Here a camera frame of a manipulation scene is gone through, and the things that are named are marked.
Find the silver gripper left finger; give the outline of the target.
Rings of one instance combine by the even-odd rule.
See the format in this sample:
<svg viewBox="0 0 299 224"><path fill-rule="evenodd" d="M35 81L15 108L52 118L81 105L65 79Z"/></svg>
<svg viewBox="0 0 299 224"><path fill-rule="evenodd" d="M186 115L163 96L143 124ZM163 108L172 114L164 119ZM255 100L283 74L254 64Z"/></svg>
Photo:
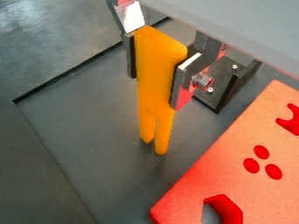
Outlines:
<svg viewBox="0 0 299 224"><path fill-rule="evenodd" d="M135 32L145 26L145 17L136 0L107 0L107 5L121 32L120 38L125 49L127 74L136 78Z"/></svg>

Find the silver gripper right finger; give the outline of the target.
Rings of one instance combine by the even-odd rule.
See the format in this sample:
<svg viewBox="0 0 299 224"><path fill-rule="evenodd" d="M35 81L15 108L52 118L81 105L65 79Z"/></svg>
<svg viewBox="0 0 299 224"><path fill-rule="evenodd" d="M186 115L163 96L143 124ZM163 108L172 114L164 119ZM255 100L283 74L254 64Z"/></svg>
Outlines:
<svg viewBox="0 0 299 224"><path fill-rule="evenodd" d="M187 58L175 66L170 105L179 110L192 99L194 92L206 92L214 77L210 66L224 55L227 46L215 38L196 32L195 40L187 47Z"/></svg>

